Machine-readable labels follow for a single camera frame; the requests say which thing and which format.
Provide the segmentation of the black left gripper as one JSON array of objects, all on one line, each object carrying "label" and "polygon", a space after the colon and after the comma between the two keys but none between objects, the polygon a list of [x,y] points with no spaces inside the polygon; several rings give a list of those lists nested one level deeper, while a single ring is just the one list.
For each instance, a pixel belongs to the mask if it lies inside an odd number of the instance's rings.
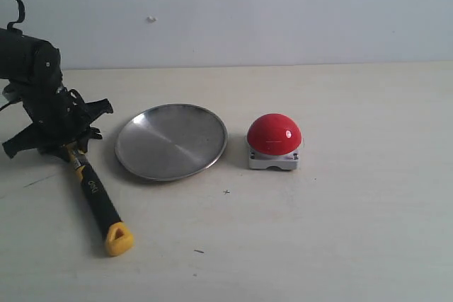
[{"label": "black left gripper", "polygon": [[86,153],[90,139],[103,138],[99,129],[89,126],[91,118],[113,114],[107,98],[85,103],[79,92],[64,86],[51,94],[38,91],[23,97],[9,84],[2,95],[11,104],[22,103],[34,123],[2,144],[9,158],[21,151],[37,149],[40,154],[69,159],[67,147],[73,144]]}]

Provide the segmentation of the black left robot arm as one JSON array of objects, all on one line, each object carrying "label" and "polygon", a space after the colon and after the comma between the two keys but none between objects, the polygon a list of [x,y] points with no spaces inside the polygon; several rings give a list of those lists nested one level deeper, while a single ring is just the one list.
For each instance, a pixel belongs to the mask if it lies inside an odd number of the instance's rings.
[{"label": "black left robot arm", "polygon": [[1,78],[9,80],[33,125],[45,135],[75,139],[103,114],[107,99],[87,103],[62,82],[59,50],[46,40],[1,30]]}]

